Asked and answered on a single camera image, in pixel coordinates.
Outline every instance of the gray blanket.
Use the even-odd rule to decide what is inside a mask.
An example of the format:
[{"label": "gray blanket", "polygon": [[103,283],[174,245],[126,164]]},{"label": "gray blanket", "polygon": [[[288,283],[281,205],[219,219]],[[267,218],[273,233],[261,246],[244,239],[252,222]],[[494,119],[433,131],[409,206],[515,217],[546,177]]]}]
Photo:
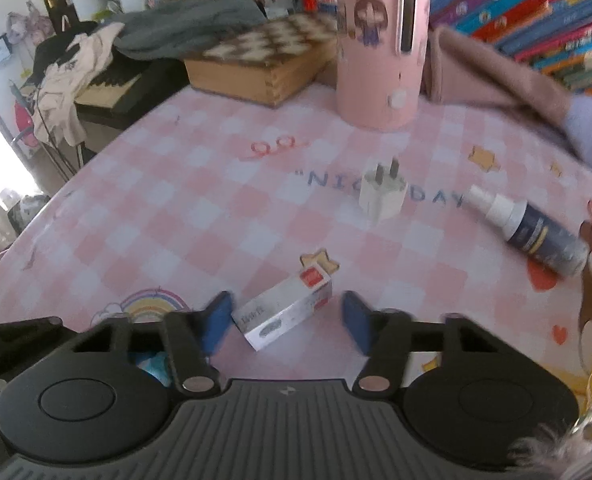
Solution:
[{"label": "gray blanket", "polygon": [[132,59],[182,59],[266,21],[253,0],[178,0],[117,14],[125,24],[114,46]]}]

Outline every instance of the pink checkered tablecloth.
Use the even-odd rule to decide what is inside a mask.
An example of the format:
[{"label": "pink checkered tablecloth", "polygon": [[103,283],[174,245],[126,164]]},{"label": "pink checkered tablecloth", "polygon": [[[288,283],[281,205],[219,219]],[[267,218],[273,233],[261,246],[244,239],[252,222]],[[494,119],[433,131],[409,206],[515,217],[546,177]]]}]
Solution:
[{"label": "pink checkered tablecloth", "polygon": [[[361,172],[392,156],[409,195],[371,226]],[[277,110],[188,88],[98,154],[13,244],[0,322],[56,314],[82,331],[121,311],[201,308],[220,290],[243,303],[324,247],[341,264],[336,299],[356,290],[429,321],[461,312],[582,374],[581,279],[530,272],[460,206],[471,184],[527,198],[574,232],[588,219],[592,172],[499,112],[421,102],[408,128],[379,134],[343,122],[322,86]],[[353,381],[364,358],[332,301],[260,352],[231,329],[213,363],[229,377]]]}]

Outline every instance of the pink cylindrical container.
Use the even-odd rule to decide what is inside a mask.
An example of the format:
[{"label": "pink cylindrical container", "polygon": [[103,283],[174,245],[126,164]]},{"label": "pink cylindrical container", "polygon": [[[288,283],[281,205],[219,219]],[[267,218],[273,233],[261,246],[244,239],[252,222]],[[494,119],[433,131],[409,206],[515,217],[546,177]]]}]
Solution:
[{"label": "pink cylindrical container", "polygon": [[381,131],[409,123],[418,106],[429,0],[338,0],[338,113]]}]

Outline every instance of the white box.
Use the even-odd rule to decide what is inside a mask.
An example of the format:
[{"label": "white box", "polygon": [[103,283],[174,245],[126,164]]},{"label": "white box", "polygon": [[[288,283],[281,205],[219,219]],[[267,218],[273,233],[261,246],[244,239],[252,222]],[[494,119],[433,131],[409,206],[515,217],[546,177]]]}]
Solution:
[{"label": "white box", "polygon": [[331,278],[312,264],[236,308],[232,317],[251,346],[260,350],[327,304],[331,296]]}]

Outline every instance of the white plug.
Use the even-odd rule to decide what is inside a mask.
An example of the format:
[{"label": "white plug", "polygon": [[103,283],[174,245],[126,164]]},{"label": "white plug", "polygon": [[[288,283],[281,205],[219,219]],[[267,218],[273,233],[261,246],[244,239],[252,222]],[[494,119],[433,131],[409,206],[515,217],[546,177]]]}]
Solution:
[{"label": "white plug", "polygon": [[375,171],[367,171],[362,175],[358,203],[374,223],[400,213],[409,184],[398,176],[398,167],[398,160],[394,158],[387,173],[379,164]]}]

